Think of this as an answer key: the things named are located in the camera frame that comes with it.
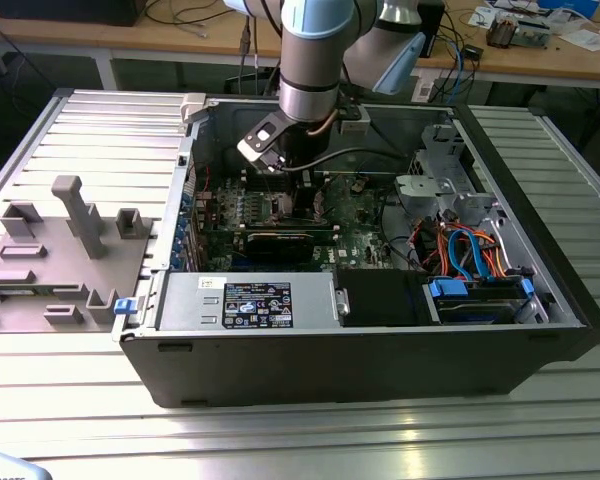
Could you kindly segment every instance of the black plastic cover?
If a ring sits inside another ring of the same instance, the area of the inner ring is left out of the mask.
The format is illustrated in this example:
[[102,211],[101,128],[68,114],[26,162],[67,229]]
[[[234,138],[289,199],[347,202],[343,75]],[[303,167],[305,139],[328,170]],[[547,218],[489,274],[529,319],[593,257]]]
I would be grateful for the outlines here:
[[431,316],[422,289],[423,277],[410,270],[336,272],[338,288],[346,289],[350,313],[344,327],[407,327],[429,325]]

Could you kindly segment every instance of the blue cable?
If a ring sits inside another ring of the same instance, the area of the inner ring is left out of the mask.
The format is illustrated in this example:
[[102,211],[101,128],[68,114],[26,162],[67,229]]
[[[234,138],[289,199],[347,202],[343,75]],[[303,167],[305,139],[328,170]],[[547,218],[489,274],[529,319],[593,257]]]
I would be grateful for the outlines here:
[[453,268],[455,268],[458,272],[460,272],[464,276],[464,278],[466,278],[468,281],[473,280],[473,278],[471,277],[469,272],[467,272],[464,268],[462,268],[460,266],[460,264],[458,263],[458,261],[456,260],[455,240],[462,233],[464,233],[466,236],[468,236],[469,241],[471,242],[471,250],[473,250],[473,259],[476,263],[476,270],[478,270],[478,275],[480,275],[481,277],[485,277],[485,278],[491,278],[489,269],[482,262],[482,255],[480,255],[480,244],[478,243],[478,239],[469,230],[464,230],[464,229],[456,230],[449,237],[449,248],[448,249],[449,249],[449,261],[451,262],[451,265],[453,265]]
[[453,98],[458,93],[458,87],[460,86],[460,82],[462,81],[462,54],[460,53],[460,49],[452,40],[446,38],[445,39],[456,51],[456,62],[458,63],[458,76],[456,77],[456,82],[453,84],[453,90],[451,91],[451,96],[447,99],[446,104],[449,105]]

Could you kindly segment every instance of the floor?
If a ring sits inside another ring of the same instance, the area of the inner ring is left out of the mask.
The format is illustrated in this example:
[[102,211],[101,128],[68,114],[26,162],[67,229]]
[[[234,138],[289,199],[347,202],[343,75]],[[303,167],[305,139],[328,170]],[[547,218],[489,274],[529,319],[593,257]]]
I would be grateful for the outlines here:
[[[100,88],[95,65],[89,59],[44,55],[33,55],[31,59],[60,87]],[[10,54],[5,57],[5,63],[9,72],[0,77],[0,168],[52,93],[22,58]],[[237,74],[237,67],[233,66],[183,65],[183,77],[178,79],[173,63],[135,60],[116,61],[116,69],[124,89],[140,91],[222,93],[224,80]],[[253,88],[253,84],[245,84],[247,88]],[[490,88],[490,83],[476,82],[470,98],[463,95],[458,100],[483,104]],[[491,92],[489,101],[493,105],[519,106],[528,88],[499,84]],[[402,95],[388,100],[392,103],[408,102],[410,96],[411,87],[408,87]],[[567,138],[575,141],[595,106],[595,98],[592,90],[551,87],[546,92],[536,93],[530,105],[541,107]],[[600,130],[584,156],[600,175]]]

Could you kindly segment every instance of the wooden desk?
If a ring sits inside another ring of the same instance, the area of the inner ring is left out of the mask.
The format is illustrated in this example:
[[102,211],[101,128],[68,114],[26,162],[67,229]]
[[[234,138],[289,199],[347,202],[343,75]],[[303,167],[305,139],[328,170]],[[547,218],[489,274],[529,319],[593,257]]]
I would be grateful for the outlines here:
[[[207,0],[174,0],[177,9],[204,5]],[[479,0],[454,0],[449,11],[458,31],[471,43],[484,49],[476,79],[485,81],[600,88],[600,51],[589,52],[553,37],[547,49],[513,47],[506,50],[486,45],[486,30],[466,24]],[[189,12],[195,19],[224,11],[222,2],[211,8]],[[152,14],[171,20],[167,1]],[[162,60],[185,63],[238,64],[238,45],[244,17],[229,13],[205,22],[200,38],[172,25],[161,25],[143,16],[134,27],[112,27],[65,22],[6,20],[0,28],[24,51],[59,55],[88,56],[96,61],[105,89],[117,89],[111,60]],[[258,22],[260,65],[275,65],[280,41],[265,20]],[[0,51],[9,50],[0,38]],[[436,42],[431,58],[420,59],[414,75],[419,77],[414,100],[426,100],[433,81],[446,76],[453,60],[443,42]]]

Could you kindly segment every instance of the desk leg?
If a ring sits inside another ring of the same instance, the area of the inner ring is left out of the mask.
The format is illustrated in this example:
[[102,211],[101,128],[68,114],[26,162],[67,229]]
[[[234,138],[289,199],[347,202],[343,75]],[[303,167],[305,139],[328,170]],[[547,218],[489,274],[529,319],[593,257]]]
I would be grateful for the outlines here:
[[111,52],[108,50],[99,51],[93,56],[93,59],[98,67],[102,89],[118,90],[118,79],[116,78],[116,72],[113,69]]
[[418,76],[416,88],[413,90],[411,101],[414,103],[428,103],[433,91],[434,82],[440,78],[442,70],[438,68],[416,69],[414,72]]

